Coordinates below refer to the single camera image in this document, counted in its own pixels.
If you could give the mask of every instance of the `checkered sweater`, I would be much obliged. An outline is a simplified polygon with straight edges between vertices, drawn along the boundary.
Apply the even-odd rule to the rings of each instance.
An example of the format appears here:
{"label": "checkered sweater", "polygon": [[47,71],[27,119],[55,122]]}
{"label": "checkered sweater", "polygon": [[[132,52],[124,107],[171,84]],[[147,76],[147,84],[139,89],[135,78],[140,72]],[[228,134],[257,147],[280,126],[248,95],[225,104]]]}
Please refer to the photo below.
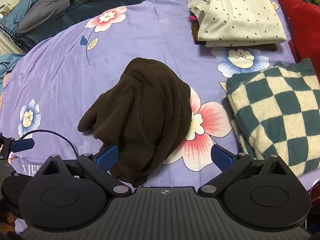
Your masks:
{"label": "checkered sweater", "polygon": [[296,176],[320,167],[320,85],[309,59],[235,74],[227,95],[245,153],[278,154]]}

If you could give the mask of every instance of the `brown folded garment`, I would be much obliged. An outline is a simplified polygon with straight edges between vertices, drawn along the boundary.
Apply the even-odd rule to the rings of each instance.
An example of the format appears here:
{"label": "brown folded garment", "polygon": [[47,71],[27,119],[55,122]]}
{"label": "brown folded garment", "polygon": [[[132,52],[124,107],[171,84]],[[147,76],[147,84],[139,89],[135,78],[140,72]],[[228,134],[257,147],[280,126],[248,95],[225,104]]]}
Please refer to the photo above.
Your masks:
{"label": "brown folded garment", "polygon": [[[199,22],[194,22],[192,24],[191,31],[192,31],[193,40],[194,40],[195,44],[206,44],[206,41],[199,41],[198,40],[199,27],[200,27]],[[252,46],[248,46],[248,47],[254,48],[254,49],[270,50],[270,51],[277,51],[278,50],[278,47],[275,43],[252,45]]]}
{"label": "brown folded garment", "polygon": [[119,159],[110,172],[137,187],[179,146],[190,123],[190,87],[165,64],[135,58],[84,114],[78,130],[93,129],[102,148],[116,144]]}

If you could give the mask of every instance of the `gray ribbed plate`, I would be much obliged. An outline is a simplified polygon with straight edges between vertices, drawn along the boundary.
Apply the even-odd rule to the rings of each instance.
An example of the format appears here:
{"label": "gray ribbed plate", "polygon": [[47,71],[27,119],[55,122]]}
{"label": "gray ribbed plate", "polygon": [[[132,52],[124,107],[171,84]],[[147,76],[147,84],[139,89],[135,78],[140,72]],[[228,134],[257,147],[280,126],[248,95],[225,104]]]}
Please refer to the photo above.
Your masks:
{"label": "gray ribbed plate", "polygon": [[310,237],[301,227],[283,232],[246,228],[231,219],[217,199],[201,197],[192,187],[139,187],[130,197],[112,200],[107,211],[86,228],[61,233],[29,228],[21,236],[25,240],[307,240]]}

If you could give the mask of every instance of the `red sweater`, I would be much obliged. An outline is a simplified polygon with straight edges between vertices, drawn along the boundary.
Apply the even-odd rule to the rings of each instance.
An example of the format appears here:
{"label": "red sweater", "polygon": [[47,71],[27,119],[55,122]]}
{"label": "red sweater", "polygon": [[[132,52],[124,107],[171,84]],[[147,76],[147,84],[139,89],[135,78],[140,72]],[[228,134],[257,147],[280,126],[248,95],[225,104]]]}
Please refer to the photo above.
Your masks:
{"label": "red sweater", "polygon": [[278,0],[287,16],[296,61],[310,58],[320,79],[320,8],[302,0]]}

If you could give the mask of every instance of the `floral bedsheet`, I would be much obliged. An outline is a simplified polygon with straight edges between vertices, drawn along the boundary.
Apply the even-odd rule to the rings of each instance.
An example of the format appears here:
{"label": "floral bedsheet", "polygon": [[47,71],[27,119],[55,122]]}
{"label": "floral bedsheet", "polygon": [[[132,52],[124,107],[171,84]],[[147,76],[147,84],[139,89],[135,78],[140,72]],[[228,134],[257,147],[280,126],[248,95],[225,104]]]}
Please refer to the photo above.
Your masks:
{"label": "floral bedsheet", "polygon": [[[290,33],[277,0],[274,5]],[[192,122],[181,145],[160,165],[145,186],[194,186],[221,171],[211,160],[219,144],[238,152],[236,135],[222,106],[225,82],[234,73],[263,70],[279,60],[294,62],[288,41],[278,51],[207,48],[195,45],[187,0],[147,0],[121,6],[47,39],[24,56],[4,88],[0,131],[20,138],[30,130],[48,129],[67,137],[79,154],[99,151],[102,142],[79,133],[83,114],[101,93],[111,89],[135,57],[159,60],[191,87]],[[67,142],[47,133],[30,135],[32,150],[11,155],[12,166],[33,176],[51,154],[74,159]],[[301,181],[309,187],[319,171]]]}

